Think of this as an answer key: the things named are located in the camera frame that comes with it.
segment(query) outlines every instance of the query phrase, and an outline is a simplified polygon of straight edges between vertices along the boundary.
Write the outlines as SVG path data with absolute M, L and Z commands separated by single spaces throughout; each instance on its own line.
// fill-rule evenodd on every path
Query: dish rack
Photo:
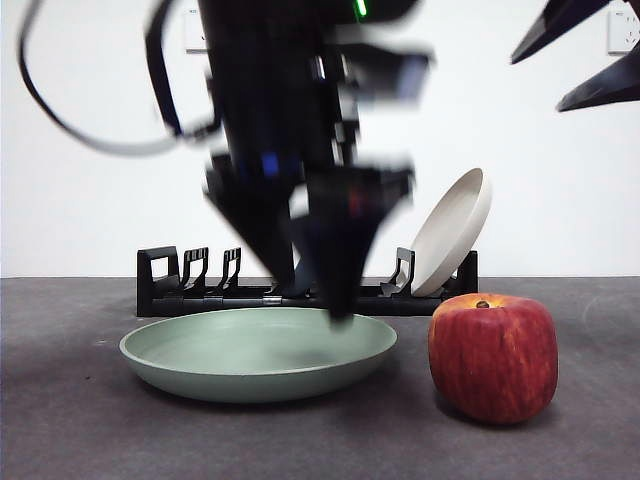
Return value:
M 152 262 L 168 262 L 167 275 L 154 278 Z M 253 307 L 324 308 L 314 286 L 296 291 L 284 289 L 272 280 L 266 285 L 244 285 L 240 281 L 242 251 L 226 250 L 223 255 L 222 278 L 207 285 L 209 248 L 187 250 L 183 256 L 182 275 L 175 246 L 138 251 L 137 315 L 139 317 L 174 317 L 192 313 Z M 192 263 L 202 261 L 202 271 L 192 277 Z M 406 264 L 406 281 L 400 273 Z M 478 253 L 470 251 L 457 269 L 436 292 L 427 297 L 414 297 L 411 287 L 415 271 L 415 252 L 398 248 L 396 268 L 386 282 L 360 286 L 355 313 L 379 316 L 430 316 L 447 298 L 478 291 Z

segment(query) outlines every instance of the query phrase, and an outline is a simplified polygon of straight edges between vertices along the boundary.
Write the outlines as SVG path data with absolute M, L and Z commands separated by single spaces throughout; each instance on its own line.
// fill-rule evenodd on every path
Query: sage green plate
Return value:
M 120 351 L 146 382 L 176 395 L 261 403 L 320 395 L 373 372 L 397 339 L 374 318 L 331 324 L 324 310 L 253 308 L 139 328 Z

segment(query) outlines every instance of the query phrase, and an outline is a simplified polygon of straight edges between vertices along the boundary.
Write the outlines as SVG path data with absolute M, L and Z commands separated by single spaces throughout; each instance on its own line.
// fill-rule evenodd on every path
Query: gray mat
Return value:
M 560 380 L 511 428 L 468 421 L 435 395 L 429 318 L 386 318 L 384 367 L 316 399 L 224 406 L 137 379 L 117 350 L 131 279 L 2 282 L 2 478 L 640 478 L 640 278 L 483 279 L 551 310 Z

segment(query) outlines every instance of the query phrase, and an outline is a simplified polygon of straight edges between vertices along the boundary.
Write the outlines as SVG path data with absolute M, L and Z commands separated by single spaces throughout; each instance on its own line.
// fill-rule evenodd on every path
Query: wall outlet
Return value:
M 200 12 L 196 8 L 189 8 L 184 13 L 184 47 L 187 53 L 207 51 Z
M 610 54 L 630 52 L 640 41 L 640 20 L 631 8 L 609 11 L 608 51 Z

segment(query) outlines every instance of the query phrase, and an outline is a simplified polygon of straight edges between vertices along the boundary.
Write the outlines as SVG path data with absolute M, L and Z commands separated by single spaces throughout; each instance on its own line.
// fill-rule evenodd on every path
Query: red apple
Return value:
M 536 300 L 493 293 L 451 298 L 434 312 L 428 343 L 438 391 L 481 422 L 531 418 L 556 390 L 556 331 Z

